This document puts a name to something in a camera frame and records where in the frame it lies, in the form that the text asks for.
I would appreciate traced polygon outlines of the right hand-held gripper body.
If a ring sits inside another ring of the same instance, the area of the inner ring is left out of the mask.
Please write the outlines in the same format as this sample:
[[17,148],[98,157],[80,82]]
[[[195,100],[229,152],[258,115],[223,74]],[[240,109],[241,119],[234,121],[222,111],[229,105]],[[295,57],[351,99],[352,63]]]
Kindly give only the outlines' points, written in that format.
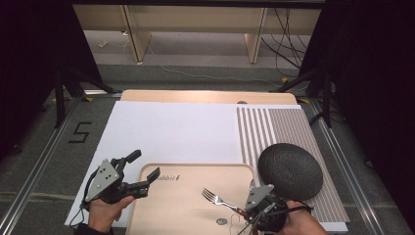
[[262,232],[279,232],[286,223],[288,206],[283,199],[276,197],[272,191],[272,184],[251,188],[244,219]]

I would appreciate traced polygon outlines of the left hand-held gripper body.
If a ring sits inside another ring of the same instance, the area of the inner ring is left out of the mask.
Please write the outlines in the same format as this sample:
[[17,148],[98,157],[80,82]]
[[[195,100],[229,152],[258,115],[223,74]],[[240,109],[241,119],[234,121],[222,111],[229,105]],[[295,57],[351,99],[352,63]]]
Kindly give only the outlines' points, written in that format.
[[107,204],[115,204],[127,196],[135,199],[145,198],[151,183],[146,180],[136,183],[123,181],[124,167],[113,167],[111,161],[104,159],[101,165],[91,174],[85,186],[83,204],[101,199]]

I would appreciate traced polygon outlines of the fork with red-brown handle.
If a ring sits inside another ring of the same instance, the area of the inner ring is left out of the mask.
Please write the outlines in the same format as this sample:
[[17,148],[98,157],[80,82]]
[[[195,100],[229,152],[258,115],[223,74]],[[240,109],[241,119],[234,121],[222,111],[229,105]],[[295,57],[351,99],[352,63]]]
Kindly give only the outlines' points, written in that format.
[[226,207],[226,208],[230,209],[231,211],[233,211],[233,212],[235,212],[235,213],[237,213],[237,214],[239,214],[243,217],[246,217],[246,216],[249,215],[245,210],[223,201],[219,196],[217,196],[214,193],[210,192],[207,188],[203,189],[202,196],[205,199],[207,199],[210,203],[212,203],[214,205],[217,205],[217,206]]

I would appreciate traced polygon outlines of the beige tray with rabbit print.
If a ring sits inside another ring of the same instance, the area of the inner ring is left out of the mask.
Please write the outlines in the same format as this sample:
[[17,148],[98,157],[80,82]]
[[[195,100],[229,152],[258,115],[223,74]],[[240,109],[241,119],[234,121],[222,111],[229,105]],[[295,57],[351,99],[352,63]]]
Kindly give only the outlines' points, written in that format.
[[246,164],[160,164],[146,198],[135,201],[125,235],[236,235],[246,221],[202,196],[207,188],[242,208],[253,169]]

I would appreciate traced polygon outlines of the person's left hand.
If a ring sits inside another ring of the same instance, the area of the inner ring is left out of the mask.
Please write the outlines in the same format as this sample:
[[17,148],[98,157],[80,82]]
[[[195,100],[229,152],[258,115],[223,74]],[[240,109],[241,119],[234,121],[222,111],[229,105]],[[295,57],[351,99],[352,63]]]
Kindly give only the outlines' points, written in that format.
[[122,211],[134,200],[133,196],[127,196],[115,204],[94,200],[89,208],[88,226],[98,232],[109,233],[113,223],[120,219]]

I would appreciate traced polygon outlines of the person's right hand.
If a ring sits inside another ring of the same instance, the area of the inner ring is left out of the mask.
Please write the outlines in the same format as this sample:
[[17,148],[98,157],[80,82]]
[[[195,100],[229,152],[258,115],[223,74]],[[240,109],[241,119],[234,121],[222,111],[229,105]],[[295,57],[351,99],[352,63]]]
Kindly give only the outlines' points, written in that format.
[[307,210],[288,213],[283,228],[274,235],[328,235],[323,226]]

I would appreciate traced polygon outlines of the white board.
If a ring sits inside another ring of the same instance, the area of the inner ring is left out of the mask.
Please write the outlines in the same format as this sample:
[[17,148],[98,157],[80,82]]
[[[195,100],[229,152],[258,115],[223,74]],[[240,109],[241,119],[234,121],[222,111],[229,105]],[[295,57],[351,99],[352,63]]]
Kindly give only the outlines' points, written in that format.
[[[142,156],[124,171],[127,182],[137,182],[161,164],[244,164],[236,119],[238,106],[291,109],[297,105],[249,105],[118,101],[89,168],[121,158],[135,150]],[[115,226],[123,235],[132,205]]]

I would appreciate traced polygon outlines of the person's dark left sleeve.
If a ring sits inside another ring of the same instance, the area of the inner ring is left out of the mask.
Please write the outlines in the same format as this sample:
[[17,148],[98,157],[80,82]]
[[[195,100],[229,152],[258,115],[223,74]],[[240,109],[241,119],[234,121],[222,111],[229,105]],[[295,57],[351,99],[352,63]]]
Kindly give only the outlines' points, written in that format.
[[115,235],[114,231],[110,229],[108,232],[102,232],[90,227],[88,224],[81,223],[75,229],[74,235]]

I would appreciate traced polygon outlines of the striped beige placemat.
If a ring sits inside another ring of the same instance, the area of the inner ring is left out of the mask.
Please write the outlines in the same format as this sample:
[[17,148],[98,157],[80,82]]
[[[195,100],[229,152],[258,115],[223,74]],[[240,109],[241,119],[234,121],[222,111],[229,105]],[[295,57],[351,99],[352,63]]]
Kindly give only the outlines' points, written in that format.
[[260,153],[276,143],[290,143],[305,149],[319,163],[323,174],[320,192],[306,203],[312,214],[330,231],[346,231],[349,217],[325,165],[316,139],[300,106],[276,109],[271,106],[242,105],[236,108],[242,159],[254,169],[254,182],[260,185],[257,162]]

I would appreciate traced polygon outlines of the black metal stand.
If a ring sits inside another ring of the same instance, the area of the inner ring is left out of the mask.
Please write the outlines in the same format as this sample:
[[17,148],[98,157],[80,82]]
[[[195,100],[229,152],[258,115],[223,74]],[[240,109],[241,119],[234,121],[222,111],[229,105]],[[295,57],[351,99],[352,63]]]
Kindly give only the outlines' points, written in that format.
[[67,90],[71,97],[84,98],[86,92],[81,86],[81,82],[90,83],[95,87],[101,88],[108,94],[121,93],[121,90],[105,84],[99,74],[89,75],[86,72],[69,66],[57,69],[55,75],[55,98],[57,107],[56,128],[60,127],[66,118],[64,90]]
[[331,128],[330,119],[330,100],[332,94],[331,75],[327,69],[322,66],[302,72],[297,78],[283,85],[282,87],[270,90],[270,93],[285,93],[289,89],[308,81],[305,94],[308,98],[316,98],[318,94],[322,94],[322,110],[314,115],[308,122],[313,125],[318,119],[322,118],[326,125]]

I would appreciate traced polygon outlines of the light wooden table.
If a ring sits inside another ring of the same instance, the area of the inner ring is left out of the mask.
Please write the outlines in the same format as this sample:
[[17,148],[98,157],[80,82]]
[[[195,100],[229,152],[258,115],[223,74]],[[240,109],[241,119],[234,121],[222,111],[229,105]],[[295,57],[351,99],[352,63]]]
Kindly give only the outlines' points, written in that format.
[[298,102],[290,93],[267,93],[247,91],[209,90],[125,90],[121,101],[172,102],[172,103],[214,103],[254,105],[296,105]]

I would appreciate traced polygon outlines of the black curtain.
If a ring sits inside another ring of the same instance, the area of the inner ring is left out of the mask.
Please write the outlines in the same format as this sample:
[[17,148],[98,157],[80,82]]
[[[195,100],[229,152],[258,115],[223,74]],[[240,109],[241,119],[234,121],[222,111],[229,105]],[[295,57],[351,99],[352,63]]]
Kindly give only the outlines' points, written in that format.
[[346,120],[415,233],[415,0],[322,0],[301,69]]
[[0,0],[0,161],[23,139],[57,75],[102,80],[73,5]]

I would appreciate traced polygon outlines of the beige wooden bench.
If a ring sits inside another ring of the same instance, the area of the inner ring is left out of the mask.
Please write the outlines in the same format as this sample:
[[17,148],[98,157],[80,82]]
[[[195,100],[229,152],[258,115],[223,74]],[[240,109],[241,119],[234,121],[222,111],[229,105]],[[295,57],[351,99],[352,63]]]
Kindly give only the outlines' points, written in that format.
[[242,33],[249,61],[254,64],[263,34],[310,35],[319,10],[190,6],[73,6],[84,30],[125,31],[133,58],[141,63],[155,31]]

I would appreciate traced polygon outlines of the metal floor rail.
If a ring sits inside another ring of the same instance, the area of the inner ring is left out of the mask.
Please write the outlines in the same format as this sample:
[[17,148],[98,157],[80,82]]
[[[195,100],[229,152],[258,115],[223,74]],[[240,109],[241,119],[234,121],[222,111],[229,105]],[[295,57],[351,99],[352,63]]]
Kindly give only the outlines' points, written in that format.
[[328,125],[330,118],[325,117],[325,115],[329,115],[330,111],[323,111],[318,100],[314,98],[310,99],[310,106],[314,112],[313,118],[319,124],[325,136],[326,142],[331,149],[332,155],[347,185],[347,189],[354,200],[369,234],[386,235],[385,229],[382,227],[380,219],[377,217],[366,194],[360,186],[333,129]]
[[0,235],[11,235],[14,230],[32,192],[36,188],[42,174],[58,147],[59,142],[67,129],[69,120],[79,103],[79,98],[72,98],[68,103],[68,109],[63,113],[63,118],[57,118],[58,124],[53,125],[54,129],[48,137],[46,144],[43,146],[42,152],[36,156],[36,162],[30,169],[24,184],[15,194],[13,201],[0,219]]

